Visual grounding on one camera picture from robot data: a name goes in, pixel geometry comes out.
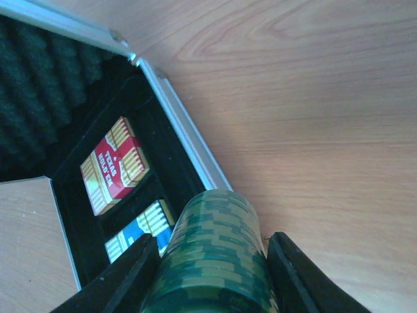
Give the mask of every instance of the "wooden table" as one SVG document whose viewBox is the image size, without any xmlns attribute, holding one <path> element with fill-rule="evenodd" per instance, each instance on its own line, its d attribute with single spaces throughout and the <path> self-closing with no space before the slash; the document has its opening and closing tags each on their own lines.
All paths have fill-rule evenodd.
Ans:
<svg viewBox="0 0 417 313">
<path fill-rule="evenodd" d="M 415 1 L 54 2 L 120 30 L 168 74 L 226 176 L 256 207 L 263 236 L 286 231 L 374 312 L 415 310 Z M 22 203 L 50 201 L 47 186 L 25 184 Z M 0 188 L 2 198 L 8 192 Z M 2 206 L 23 223 L 21 209 Z M 42 223 L 58 236 L 55 211 L 44 217 L 27 229 L 28 249 L 38 248 Z M 18 236 L 0 225 L 1 235 Z M 51 258 L 68 272 L 63 241 L 56 245 Z M 29 273 L 74 291 L 69 273 L 32 265 Z M 21 290 L 14 299 L 32 305 L 29 286 L 10 285 Z M 60 292 L 37 301 L 58 303 Z"/>
<path fill-rule="evenodd" d="M 49 179 L 0 185 L 0 312 L 49 312 L 77 292 Z"/>
</svg>

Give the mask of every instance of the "green poker chip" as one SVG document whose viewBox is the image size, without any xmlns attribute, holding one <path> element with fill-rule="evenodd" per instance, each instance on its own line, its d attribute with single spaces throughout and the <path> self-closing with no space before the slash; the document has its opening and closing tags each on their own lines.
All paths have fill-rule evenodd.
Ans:
<svg viewBox="0 0 417 313">
<path fill-rule="evenodd" d="M 259 236 L 256 236 L 255 232 L 250 228 L 246 227 L 245 225 L 235 226 L 225 222 L 206 222 L 202 224 L 196 224 L 193 226 L 189 226 L 188 228 L 177 228 L 174 230 L 173 235 L 171 236 L 171 240 L 175 240 L 175 238 L 181 234 L 189 234 L 197 233 L 199 230 L 213 230 L 217 233 L 235 233 L 235 234 L 242 234 L 242 237 L 247 238 L 247 241 L 261 246 Z"/>
<path fill-rule="evenodd" d="M 223 247 L 223 248 L 230 248 L 233 250 L 236 250 L 238 253 L 247 253 L 249 255 L 256 255 L 257 253 L 259 253 L 259 251 L 250 245 L 247 244 L 238 244 L 236 242 L 231 242 L 229 239 L 226 238 L 221 238 L 221 237 L 213 237 L 212 239 L 190 239 L 190 240 L 185 240 L 185 241 L 181 241 L 179 244 L 177 245 L 169 245 L 165 251 L 165 253 L 167 255 L 169 255 L 174 248 L 178 247 L 178 245 L 181 245 L 183 248 L 188 248 L 188 247 L 210 247 L 210 246 L 215 246 L 215 247 Z"/>
<path fill-rule="evenodd" d="M 251 273 L 247 273 L 247 271 L 242 273 L 237 269 L 230 271 L 228 269 L 224 269 L 222 266 L 216 266 L 217 262 L 211 262 L 211 265 L 201 267 L 193 266 L 194 263 L 195 262 L 193 261 L 189 261 L 188 263 L 176 266 L 175 268 L 172 268 L 172 270 L 158 275 L 156 280 L 163 280 L 166 283 L 165 285 L 167 288 L 170 288 L 171 286 L 176 286 L 177 282 L 183 278 L 200 276 L 222 277 L 227 278 L 242 288 L 247 289 L 247 296 L 252 295 L 255 297 L 255 299 L 257 297 L 268 299 L 270 296 L 270 288 L 268 282 L 265 279 L 259 278 L 254 273 L 252 273 L 252 275 Z"/>
<path fill-rule="evenodd" d="M 253 230 L 259 229 L 259 224 L 256 220 L 250 217 L 245 218 L 244 216 L 239 216 L 238 214 L 230 212 L 227 209 L 223 209 L 222 207 L 212 207 L 211 205 L 208 206 L 207 210 L 204 210 L 203 212 L 193 212 L 184 216 L 184 219 L 181 219 L 177 227 L 186 227 L 213 220 L 223 220 L 234 225 L 246 224 Z"/>
<path fill-rule="evenodd" d="M 256 268 L 256 265 L 250 265 L 249 268 L 243 267 L 241 264 L 232 263 L 230 261 L 219 260 L 216 258 L 211 259 L 194 259 L 194 260 L 170 260 L 171 262 L 164 262 L 161 264 L 161 269 L 164 270 L 163 274 L 172 276 L 178 276 L 178 273 L 189 273 L 194 269 L 199 271 L 204 268 L 214 267 L 216 269 L 224 269 L 232 273 L 239 274 L 242 277 L 247 277 L 252 279 L 254 282 L 259 283 L 259 288 L 267 288 L 269 285 L 268 277 L 265 273 L 265 270 Z"/>
<path fill-rule="evenodd" d="M 224 246 L 206 246 L 200 245 L 198 243 L 192 245 L 178 245 L 175 248 L 171 249 L 169 253 L 166 252 L 162 257 L 162 260 L 164 260 L 165 258 L 176 258 L 184 254 L 195 254 L 199 252 L 206 252 L 212 254 L 227 254 L 230 255 L 231 258 L 248 258 L 249 260 L 253 260 L 254 262 L 258 263 L 260 267 L 266 267 L 266 259 L 262 252 L 236 250 L 235 248 L 229 248 Z"/>
<path fill-rule="evenodd" d="M 147 299 L 141 312 L 266 313 L 269 309 L 269 303 L 242 295 L 227 279 L 200 277 L 187 278 L 177 288 Z"/>
<path fill-rule="evenodd" d="M 207 202 L 216 202 L 219 206 L 229 207 L 234 206 L 238 212 L 244 211 L 257 220 L 257 215 L 253 206 L 246 201 L 245 198 L 227 190 L 208 190 L 204 193 L 196 195 L 188 202 L 187 206 L 205 205 Z"/>
<path fill-rule="evenodd" d="M 250 203 L 224 190 L 191 199 L 141 312 L 278 312 Z"/>
<path fill-rule="evenodd" d="M 176 271 L 177 269 L 185 269 L 190 266 L 191 263 L 194 267 L 201 267 L 198 261 L 208 261 L 204 263 L 209 267 L 223 268 L 231 270 L 242 276 L 253 277 L 256 276 L 259 280 L 262 280 L 265 284 L 270 282 L 268 272 L 264 267 L 259 266 L 256 261 L 250 259 L 243 260 L 242 258 L 232 258 L 225 254 L 211 254 L 207 252 L 198 253 L 195 255 L 185 254 L 172 259 L 165 259 L 161 263 L 161 268 L 167 269 L 167 271 Z"/>
<path fill-rule="evenodd" d="M 202 225 L 196 227 L 190 227 L 185 230 L 175 230 L 171 237 L 170 242 L 177 242 L 180 241 L 184 236 L 200 236 L 200 235 L 215 235 L 215 234 L 222 234 L 226 236 L 230 236 L 235 238 L 236 240 L 244 240 L 248 244 L 252 244 L 261 250 L 260 242 L 257 238 L 255 238 L 251 233 L 247 232 L 244 228 L 237 229 L 231 228 L 228 226 L 212 226 L 212 225 Z"/>
<path fill-rule="evenodd" d="M 250 258 L 234 258 L 228 254 L 223 253 L 213 253 L 213 252 L 200 252 L 194 254 L 181 254 L 175 258 L 167 258 L 162 260 L 161 267 L 164 267 L 168 270 L 177 268 L 178 266 L 182 267 L 183 264 L 189 263 L 190 261 L 197 260 L 213 260 L 216 261 L 226 261 L 235 265 L 235 271 L 246 276 L 257 275 L 259 278 L 268 280 L 269 275 L 265 267 L 260 266 L 257 260 Z"/>
<path fill-rule="evenodd" d="M 232 233 L 229 233 L 227 235 L 222 235 L 222 234 L 206 234 L 206 235 L 201 235 L 201 234 L 197 234 L 197 235 L 183 235 L 182 237 L 177 238 L 177 240 L 173 241 L 171 244 L 171 247 L 174 247 L 176 245 L 179 245 L 181 243 L 198 243 L 201 241 L 212 241 L 213 243 L 218 241 L 218 242 L 227 242 L 227 243 L 234 243 L 237 246 L 244 246 L 244 247 L 252 247 L 254 249 L 256 249 L 256 251 L 258 251 L 258 247 L 251 243 L 251 242 L 247 242 L 245 241 L 242 237 L 237 236 L 237 235 L 233 235 Z"/>
</svg>

